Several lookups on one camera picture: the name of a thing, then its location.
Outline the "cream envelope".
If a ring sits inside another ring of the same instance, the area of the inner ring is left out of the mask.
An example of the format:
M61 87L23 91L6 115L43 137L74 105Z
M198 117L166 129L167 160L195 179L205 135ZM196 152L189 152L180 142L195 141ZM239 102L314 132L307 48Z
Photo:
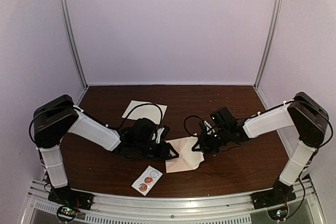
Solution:
M180 157L165 161L166 173L177 173L196 170L199 167L200 163L204 161L204 154L198 152L196 153L197 160L193 161L192 163L189 163L188 161Z

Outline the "cream letter paper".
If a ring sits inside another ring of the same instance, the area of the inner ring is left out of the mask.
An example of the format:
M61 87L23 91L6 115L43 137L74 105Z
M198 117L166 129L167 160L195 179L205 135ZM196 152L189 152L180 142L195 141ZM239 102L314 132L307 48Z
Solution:
M168 140L174 149L179 153L180 158L192 163L197 160L197 153L192 151L192 147L197 142L197 137L184 137Z

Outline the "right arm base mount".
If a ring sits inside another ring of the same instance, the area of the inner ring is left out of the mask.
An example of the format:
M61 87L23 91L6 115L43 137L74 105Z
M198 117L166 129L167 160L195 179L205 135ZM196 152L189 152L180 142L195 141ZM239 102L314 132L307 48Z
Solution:
M273 221L285 221L289 217L288 202L295 199L293 185L288 186L279 179L271 189L251 194L254 209L267 208L268 217Z

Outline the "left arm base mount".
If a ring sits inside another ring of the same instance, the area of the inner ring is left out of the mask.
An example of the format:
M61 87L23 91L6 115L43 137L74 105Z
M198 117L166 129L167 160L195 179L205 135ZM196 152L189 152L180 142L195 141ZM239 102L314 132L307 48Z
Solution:
M59 204L56 210L56 217L64 223L76 219L81 210L90 210L93 194L73 190L69 185L55 188L50 185L48 200Z

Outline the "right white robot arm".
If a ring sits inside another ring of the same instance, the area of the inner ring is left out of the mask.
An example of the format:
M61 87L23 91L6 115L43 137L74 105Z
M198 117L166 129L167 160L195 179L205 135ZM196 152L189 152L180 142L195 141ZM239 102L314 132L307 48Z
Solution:
M286 127L296 129L299 135L297 147L269 192L269 199L274 204L289 196L289 188L300 178L319 149L329 142L325 138L327 129L333 130L325 109L304 92L248 118L234 117L227 107L216 110L210 117L214 124L201 121L201 133L192 147L193 152L219 152L230 142L246 142Z

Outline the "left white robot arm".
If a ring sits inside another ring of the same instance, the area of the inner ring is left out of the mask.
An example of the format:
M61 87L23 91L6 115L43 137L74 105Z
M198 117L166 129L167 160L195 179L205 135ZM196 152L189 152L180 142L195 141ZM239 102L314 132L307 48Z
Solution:
M127 157L138 153L153 161L179 157L174 147L165 141L170 128L155 124L148 118L137 119L132 126L111 127L97 121L64 94L35 110L28 127L31 141L36 145L49 176L54 194L64 205L76 197L68 188L68 178L60 151L61 140L67 133L81 136L107 151Z

